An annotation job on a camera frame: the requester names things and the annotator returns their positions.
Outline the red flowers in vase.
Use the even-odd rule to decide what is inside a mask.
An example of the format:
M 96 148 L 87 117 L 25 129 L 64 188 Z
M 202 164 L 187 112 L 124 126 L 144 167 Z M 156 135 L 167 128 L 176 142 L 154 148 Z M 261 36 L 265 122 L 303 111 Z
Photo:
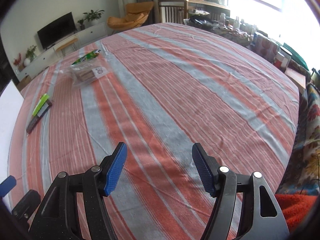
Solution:
M 18 57 L 14 59 L 13 64 L 19 72 L 24 68 L 21 53 L 19 53 Z

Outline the green candy tube pack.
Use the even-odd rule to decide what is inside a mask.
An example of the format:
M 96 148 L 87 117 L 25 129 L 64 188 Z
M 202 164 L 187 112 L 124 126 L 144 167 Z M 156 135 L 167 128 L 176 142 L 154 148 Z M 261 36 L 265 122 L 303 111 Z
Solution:
M 80 64 L 82 62 L 85 62 L 85 61 L 90 61 L 92 59 L 95 59 L 96 57 L 98 57 L 100 54 L 100 50 L 97 49 L 97 50 L 93 50 L 91 51 L 90 53 L 87 53 L 86 55 L 78 58 L 76 61 L 74 61 L 72 63 L 72 66 L 76 65 L 76 64 Z

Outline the brown cardboard box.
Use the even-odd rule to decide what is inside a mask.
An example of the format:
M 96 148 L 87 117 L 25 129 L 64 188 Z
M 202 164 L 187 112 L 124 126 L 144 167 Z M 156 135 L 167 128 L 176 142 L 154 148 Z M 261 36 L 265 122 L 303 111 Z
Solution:
M 21 91 L 23 88 L 25 88 L 30 82 L 31 82 L 32 78 L 27 75 L 26 77 L 24 77 L 19 83 L 18 85 L 16 86 L 17 89 L 19 91 Z

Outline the black flat television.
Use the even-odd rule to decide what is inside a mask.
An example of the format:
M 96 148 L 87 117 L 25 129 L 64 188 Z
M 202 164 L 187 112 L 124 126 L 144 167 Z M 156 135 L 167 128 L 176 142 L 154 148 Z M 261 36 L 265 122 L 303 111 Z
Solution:
M 71 33 L 74 33 L 75 31 L 76 26 L 74 23 L 73 14 L 72 12 L 69 12 L 40 29 L 37 34 L 42 48 L 47 50 L 58 40 Z

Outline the large potted green plant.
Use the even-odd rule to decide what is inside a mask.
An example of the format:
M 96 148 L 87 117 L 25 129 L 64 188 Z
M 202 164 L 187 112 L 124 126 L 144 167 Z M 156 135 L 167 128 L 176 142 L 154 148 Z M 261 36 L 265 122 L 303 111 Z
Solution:
M 90 10 L 89 12 L 84 12 L 85 20 L 91 25 L 96 25 L 98 21 L 101 19 L 103 13 L 105 11 L 102 10 Z

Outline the dark wooden railing crib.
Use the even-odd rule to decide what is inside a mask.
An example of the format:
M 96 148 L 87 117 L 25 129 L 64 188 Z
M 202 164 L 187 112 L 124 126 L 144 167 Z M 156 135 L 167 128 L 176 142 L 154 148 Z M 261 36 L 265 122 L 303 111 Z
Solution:
M 211 20 L 218 21 L 221 13 L 226 17 L 231 15 L 231 11 L 224 5 L 201 0 L 158 0 L 160 21 L 162 23 L 182 24 L 184 19 L 188 19 L 191 14 L 198 11 L 206 11 Z

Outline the green white packet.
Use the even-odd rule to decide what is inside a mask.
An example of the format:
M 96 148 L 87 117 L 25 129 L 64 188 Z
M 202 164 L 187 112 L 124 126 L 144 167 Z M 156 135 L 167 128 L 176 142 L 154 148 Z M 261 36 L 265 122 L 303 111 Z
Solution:
M 34 108 L 34 110 L 33 110 L 33 112 L 32 112 L 32 116 L 36 116 L 36 115 L 38 114 L 39 110 L 40 110 L 40 109 L 42 108 L 42 106 L 47 102 L 48 99 L 49 99 L 49 95 L 48 95 L 47 93 L 43 94 L 43 95 L 40 97 L 37 105 L 35 106 L 35 108 Z

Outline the white tv cabinet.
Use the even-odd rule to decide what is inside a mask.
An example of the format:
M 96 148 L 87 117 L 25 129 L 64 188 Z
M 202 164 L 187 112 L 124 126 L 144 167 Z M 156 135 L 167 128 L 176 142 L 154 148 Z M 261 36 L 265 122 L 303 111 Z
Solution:
M 68 54 L 106 36 L 107 29 L 105 23 L 98 23 L 85 30 L 69 35 L 64 40 L 35 57 L 23 70 L 19 72 L 16 71 L 16 76 L 19 81 L 22 81 L 26 76 L 34 78 L 44 69 L 57 63 L 57 61 L 63 59 Z

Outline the striped red grey tablecloth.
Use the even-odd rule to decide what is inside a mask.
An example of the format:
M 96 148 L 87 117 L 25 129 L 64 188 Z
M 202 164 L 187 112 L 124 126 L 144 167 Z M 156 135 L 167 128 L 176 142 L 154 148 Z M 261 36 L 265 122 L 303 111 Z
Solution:
M 72 87 L 66 69 L 100 50 L 108 74 Z M 40 97 L 53 105 L 30 134 Z M 105 204 L 119 239 L 199 239 L 214 200 L 194 165 L 196 142 L 232 171 L 259 171 L 276 190 L 296 135 L 299 91 L 275 66 L 206 31 L 154 24 L 73 52 L 22 90 L 9 153 L 10 206 L 44 195 L 56 175 L 77 174 L 123 141 L 128 153 Z

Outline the clear bag of biscuits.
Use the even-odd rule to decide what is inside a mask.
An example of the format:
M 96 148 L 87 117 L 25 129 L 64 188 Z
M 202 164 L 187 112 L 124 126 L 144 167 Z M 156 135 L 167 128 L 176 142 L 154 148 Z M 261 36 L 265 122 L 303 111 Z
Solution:
M 73 88 L 81 88 L 107 75 L 108 70 L 95 63 L 81 63 L 67 68 L 66 74 L 72 79 Z

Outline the colourful floral cloth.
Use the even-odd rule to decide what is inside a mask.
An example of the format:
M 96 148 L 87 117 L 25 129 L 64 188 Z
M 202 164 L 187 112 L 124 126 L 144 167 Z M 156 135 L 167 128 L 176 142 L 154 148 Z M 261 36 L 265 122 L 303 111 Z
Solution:
M 319 195 L 319 90 L 309 83 L 289 163 L 277 194 Z

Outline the orange red blanket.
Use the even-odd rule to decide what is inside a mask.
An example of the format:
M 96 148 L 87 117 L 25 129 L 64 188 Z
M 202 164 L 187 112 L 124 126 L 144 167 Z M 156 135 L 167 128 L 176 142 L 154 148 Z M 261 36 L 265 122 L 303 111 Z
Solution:
M 290 233 L 303 221 L 317 199 L 316 196 L 303 194 L 275 194 L 275 197 Z

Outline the white cardboard box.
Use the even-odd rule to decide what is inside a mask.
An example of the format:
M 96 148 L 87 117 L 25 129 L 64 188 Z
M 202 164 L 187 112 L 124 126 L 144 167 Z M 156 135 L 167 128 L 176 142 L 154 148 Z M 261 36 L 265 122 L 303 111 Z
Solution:
M 23 102 L 24 97 L 14 82 L 10 80 L 1 92 L 1 182 L 9 176 L 10 145 L 15 123 Z M 11 209 L 7 195 L 1 197 L 1 200 Z

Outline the small potted plant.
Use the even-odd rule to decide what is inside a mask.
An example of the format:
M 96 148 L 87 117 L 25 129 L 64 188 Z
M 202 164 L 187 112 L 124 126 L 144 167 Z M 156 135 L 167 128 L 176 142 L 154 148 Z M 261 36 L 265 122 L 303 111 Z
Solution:
M 85 29 L 85 25 L 84 25 L 84 19 L 79 19 L 77 21 L 77 23 L 79 24 L 80 30 L 84 30 Z

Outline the cluttered side shelf items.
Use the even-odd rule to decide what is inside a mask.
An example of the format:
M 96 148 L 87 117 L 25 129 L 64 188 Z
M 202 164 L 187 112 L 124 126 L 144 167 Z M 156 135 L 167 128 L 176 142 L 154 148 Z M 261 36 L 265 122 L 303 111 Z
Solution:
M 304 75 L 306 81 L 311 81 L 311 73 L 303 58 L 287 43 L 281 44 L 270 39 L 262 31 L 245 32 L 240 29 L 235 29 L 232 26 L 223 26 L 218 21 L 211 20 L 207 16 L 199 14 L 190 15 L 189 18 L 183 20 L 183 24 L 208 31 L 233 41 L 255 52 L 270 63 L 274 61 L 277 53 L 281 53 L 282 55 L 290 54 L 291 59 L 287 66 L 299 74 Z

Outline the brown sausage stick pack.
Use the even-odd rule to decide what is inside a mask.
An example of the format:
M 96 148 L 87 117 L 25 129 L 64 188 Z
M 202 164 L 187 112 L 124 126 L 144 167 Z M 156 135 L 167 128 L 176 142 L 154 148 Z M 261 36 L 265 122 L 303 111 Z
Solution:
M 51 100 L 47 100 L 44 105 L 40 108 L 38 113 L 32 117 L 31 121 L 29 122 L 26 133 L 30 134 L 33 129 L 36 127 L 36 125 L 40 122 L 40 120 L 44 117 L 44 115 L 49 111 L 49 109 L 52 107 L 53 103 Z

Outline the green plant white vase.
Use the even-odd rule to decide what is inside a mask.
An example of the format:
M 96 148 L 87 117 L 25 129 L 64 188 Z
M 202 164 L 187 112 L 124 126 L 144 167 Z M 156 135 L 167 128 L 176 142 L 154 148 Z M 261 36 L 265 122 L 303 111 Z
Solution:
M 30 46 L 26 53 L 25 53 L 25 59 L 24 59 L 24 66 L 27 67 L 35 58 L 36 58 L 36 51 L 37 46 L 36 45 L 32 45 Z

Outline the small wooden bench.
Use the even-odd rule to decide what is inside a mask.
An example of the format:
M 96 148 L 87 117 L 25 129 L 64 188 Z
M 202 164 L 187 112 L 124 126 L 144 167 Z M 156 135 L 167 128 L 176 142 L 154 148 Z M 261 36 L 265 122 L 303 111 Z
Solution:
M 70 37 L 54 46 L 55 53 L 65 57 L 66 55 L 78 50 L 78 43 L 79 39 L 77 37 Z

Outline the orange lounge chair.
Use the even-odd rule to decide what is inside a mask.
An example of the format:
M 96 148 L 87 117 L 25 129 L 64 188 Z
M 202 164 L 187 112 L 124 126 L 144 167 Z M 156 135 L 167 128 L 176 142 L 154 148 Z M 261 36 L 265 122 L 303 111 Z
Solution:
M 154 2 L 128 3 L 125 5 L 126 15 L 122 18 L 110 16 L 107 26 L 114 31 L 126 31 L 141 27 L 148 19 Z

